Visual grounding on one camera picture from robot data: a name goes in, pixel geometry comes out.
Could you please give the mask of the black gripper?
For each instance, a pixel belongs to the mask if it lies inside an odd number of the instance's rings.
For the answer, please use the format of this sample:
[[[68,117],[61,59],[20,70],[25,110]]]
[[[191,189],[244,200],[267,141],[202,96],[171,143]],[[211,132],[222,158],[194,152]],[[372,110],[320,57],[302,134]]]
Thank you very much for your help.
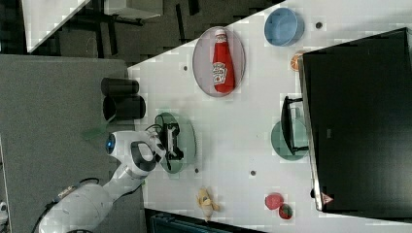
[[[166,159],[181,160],[184,158],[184,153],[178,147],[178,135],[180,127],[177,123],[164,123],[160,134],[161,142],[166,149]]]

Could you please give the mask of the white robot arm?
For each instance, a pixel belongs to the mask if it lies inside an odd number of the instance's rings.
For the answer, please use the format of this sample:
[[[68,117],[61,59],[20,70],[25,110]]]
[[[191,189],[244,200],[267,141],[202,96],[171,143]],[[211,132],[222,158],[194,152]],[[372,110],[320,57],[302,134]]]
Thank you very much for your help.
[[[159,131],[124,130],[109,135],[106,152],[120,165],[101,185],[85,179],[67,187],[48,204],[38,220],[38,233],[91,233],[122,196],[135,191],[161,161],[177,151],[177,123]]]

